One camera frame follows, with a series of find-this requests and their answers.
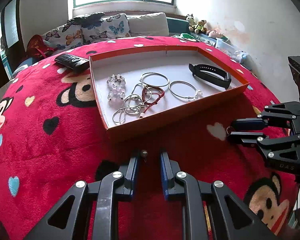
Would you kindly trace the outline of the black smart wristband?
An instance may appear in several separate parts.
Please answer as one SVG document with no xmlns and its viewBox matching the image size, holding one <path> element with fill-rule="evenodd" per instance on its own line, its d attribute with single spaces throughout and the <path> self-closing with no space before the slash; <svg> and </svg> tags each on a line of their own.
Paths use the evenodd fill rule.
<svg viewBox="0 0 300 240">
<path fill-rule="evenodd" d="M 229 72 L 209 64 L 194 65 L 190 63 L 189 70 L 193 76 L 225 89 L 228 89 L 232 82 Z"/>
</svg>

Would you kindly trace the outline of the small pearl bead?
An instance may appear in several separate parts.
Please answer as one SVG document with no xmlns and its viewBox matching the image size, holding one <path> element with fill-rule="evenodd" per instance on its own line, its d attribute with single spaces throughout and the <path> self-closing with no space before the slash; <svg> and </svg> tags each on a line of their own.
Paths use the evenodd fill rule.
<svg viewBox="0 0 300 240">
<path fill-rule="evenodd" d="M 142 150 L 140 154 L 141 154 L 142 157 L 145 158 L 145 157 L 147 157 L 148 152 L 146 150 Z"/>
</svg>

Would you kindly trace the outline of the plush toy bear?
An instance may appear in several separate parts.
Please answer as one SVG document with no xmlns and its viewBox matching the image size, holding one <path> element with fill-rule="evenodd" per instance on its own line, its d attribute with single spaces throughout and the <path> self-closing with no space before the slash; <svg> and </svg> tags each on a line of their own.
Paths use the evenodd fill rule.
<svg viewBox="0 0 300 240">
<path fill-rule="evenodd" d="M 206 34 L 206 32 L 207 32 L 207 28 L 205 27 L 206 23 L 207 23 L 206 20 L 199 20 L 193 28 L 194 32 L 196 34 Z"/>
</svg>

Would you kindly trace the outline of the green bowl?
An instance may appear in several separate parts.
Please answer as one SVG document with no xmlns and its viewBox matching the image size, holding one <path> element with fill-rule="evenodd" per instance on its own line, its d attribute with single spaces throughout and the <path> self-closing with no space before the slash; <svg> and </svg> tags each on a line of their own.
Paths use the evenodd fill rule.
<svg viewBox="0 0 300 240">
<path fill-rule="evenodd" d="M 190 42 L 198 42 L 197 39 L 195 39 L 192 35 L 188 33 L 181 33 L 180 35 L 177 35 L 177 38 Z"/>
</svg>

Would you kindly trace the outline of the orange shallow box tray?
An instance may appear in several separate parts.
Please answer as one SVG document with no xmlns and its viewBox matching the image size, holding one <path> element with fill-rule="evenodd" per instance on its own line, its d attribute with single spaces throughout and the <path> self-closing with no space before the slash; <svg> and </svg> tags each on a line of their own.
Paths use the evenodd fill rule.
<svg viewBox="0 0 300 240">
<path fill-rule="evenodd" d="M 192 75 L 189 64 L 229 72 L 228 89 Z M 111 139 L 134 137 L 243 93 L 248 81 L 235 62 L 208 46 L 142 46 L 90 57 L 98 110 Z"/>
</svg>

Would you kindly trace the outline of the white plush dog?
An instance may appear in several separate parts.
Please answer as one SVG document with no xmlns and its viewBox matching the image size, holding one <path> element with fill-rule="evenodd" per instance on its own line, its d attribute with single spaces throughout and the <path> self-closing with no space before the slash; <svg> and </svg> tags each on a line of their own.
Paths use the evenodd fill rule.
<svg viewBox="0 0 300 240">
<path fill-rule="evenodd" d="M 189 31 L 194 32 L 194 28 L 195 28 L 196 23 L 195 23 L 193 14 L 187 14 L 186 20 L 189 23 Z"/>
</svg>

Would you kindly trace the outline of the white cushion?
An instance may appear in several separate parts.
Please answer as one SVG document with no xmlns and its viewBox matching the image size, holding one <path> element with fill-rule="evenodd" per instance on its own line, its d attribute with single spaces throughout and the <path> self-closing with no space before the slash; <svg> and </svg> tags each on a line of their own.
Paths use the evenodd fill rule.
<svg viewBox="0 0 300 240">
<path fill-rule="evenodd" d="M 138 16 L 127 16 L 132 37 L 169 36 L 166 14 L 157 12 Z"/>
</svg>

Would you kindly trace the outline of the black remote control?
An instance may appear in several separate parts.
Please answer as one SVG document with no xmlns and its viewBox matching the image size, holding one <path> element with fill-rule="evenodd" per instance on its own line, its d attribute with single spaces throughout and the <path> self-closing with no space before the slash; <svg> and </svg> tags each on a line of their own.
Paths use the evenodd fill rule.
<svg viewBox="0 0 300 240">
<path fill-rule="evenodd" d="M 88 59 L 70 54 L 58 55 L 55 57 L 55 62 L 73 70 L 74 72 L 83 72 L 90 66 Z"/>
</svg>

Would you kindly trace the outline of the butterfly cushion right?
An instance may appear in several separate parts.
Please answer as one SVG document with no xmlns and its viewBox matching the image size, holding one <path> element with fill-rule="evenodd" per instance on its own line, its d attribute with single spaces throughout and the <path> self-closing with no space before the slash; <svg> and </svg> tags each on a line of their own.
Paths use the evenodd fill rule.
<svg viewBox="0 0 300 240">
<path fill-rule="evenodd" d="M 131 37 L 126 14 L 101 17 L 92 14 L 87 22 L 82 24 L 83 39 L 86 43 L 104 39 Z"/>
</svg>

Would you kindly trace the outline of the butterfly cushion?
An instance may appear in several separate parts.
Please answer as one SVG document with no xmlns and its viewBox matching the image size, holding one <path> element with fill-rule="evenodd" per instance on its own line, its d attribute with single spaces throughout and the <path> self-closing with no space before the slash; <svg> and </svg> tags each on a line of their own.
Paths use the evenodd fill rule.
<svg viewBox="0 0 300 240">
<path fill-rule="evenodd" d="M 66 23 L 44 33 L 45 44 L 55 50 L 74 49 L 83 45 L 83 35 L 80 25 Z"/>
<path fill-rule="evenodd" d="M 131 37 L 126 14 L 101 17 L 92 14 L 87 22 L 82 24 L 83 39 L 86 43 L 104 39 Z"/>
</svg>

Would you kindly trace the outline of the red bag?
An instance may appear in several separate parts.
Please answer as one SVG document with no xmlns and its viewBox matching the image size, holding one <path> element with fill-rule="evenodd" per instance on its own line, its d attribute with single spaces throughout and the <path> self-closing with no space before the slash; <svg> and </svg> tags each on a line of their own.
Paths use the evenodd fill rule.
<svg viewBox="0 0 300 240">
<path fill-rule="evenodd" d="M 26 56 L 45 59 L 51 56 L 54 51 L 53 48 L 45 44 L 45 41 L 40 35 L 34 35 L 27 44 Z"/>
</svg>

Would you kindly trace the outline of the butterfly cushion left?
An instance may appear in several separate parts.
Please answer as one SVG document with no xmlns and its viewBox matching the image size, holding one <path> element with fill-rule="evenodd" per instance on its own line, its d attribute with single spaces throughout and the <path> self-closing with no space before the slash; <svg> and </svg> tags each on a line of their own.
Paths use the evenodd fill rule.
<svg viewBox="0 0 300 240">
<path fill-rule="evenodd" d="M 80 25 L 66 23 L 44 33 L 45 44 L 55 50 L 74 49 L 83 45 L 83 35 Z"/>
</svg>

